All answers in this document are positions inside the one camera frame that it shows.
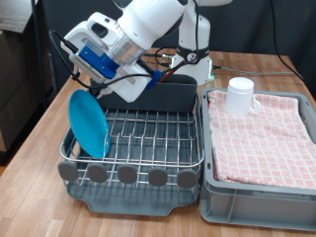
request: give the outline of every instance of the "plastic bin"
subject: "plastic bin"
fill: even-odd
[[[266,226],[316,231],[316,191],[234,184],[213,179],[213,161],[208,115],[208,92],[224,89],[206,88],[201,93],[205,159],[200,196],[200,214],[209,222]],[[310,137],[316,142],[316,116],[307,98],[297,93],[255,91],[296,98],[299,113]]]

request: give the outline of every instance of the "blue gripper part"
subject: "blue gripper part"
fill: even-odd
[[[108,79],[113,79],[117,75],[119,65],[111,60],[106,54],[103,54],[100,57],[88,46],[85,46],[79,52],[79,56],[91,65],[91,67],[87,68],[87,72],[94,68]]]
[[[162,72],[159,70],[154,70],[154,75],[152,76],[151,81],[148,83],[148,85],[146,86],[147,90],[150,90],[151,88],[154,87],[154,85],[157,84],[157,82],[160,80],[160,77],[162,75]]]

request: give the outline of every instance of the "white cable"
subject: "white cable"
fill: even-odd
[[[246,74],[256,74],[256,75],[281,75],[281,74],[294,74],[293,72],[249,72],[249,71],[240,71],[231,69],[228,67],[220,67],[220,69],[228,70],[228,71],[234,71],[234,72],[241,72]]]

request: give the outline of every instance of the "mug handle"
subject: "mug handle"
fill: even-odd
[[[255,109],[249,108],[249,113],[255,115],[255,114],[258,114],[259,111],[261,110],[261,104],[259,101],[256,100],[255,96],[253,96],[253,101],[255,103],[256,108]]]

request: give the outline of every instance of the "wooden countertop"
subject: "wooden countertop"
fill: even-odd
[[[276,56],[211,52],[214,64],[239,70],[286,71]],[[287,57],[286,62],[292,65]],[[146,58],[156,66],[154,58]],[[227,87],[242,74],[215,70],[209,87]],[[257,90],[299,92],[315,101],[295,76],[247,76]],[[81,77],[86,82],[88,77]],[[73,199],[58,175],[59,146],[69,128],[68,101],[80,86],[68,80],[0,178],[0,236],[312,236],[314,233],[208,223],[199,204],[174,209],[167,217],[94,213]]]
[[[0,30],[22,33],[31,15],[31,0],[0,0]]]

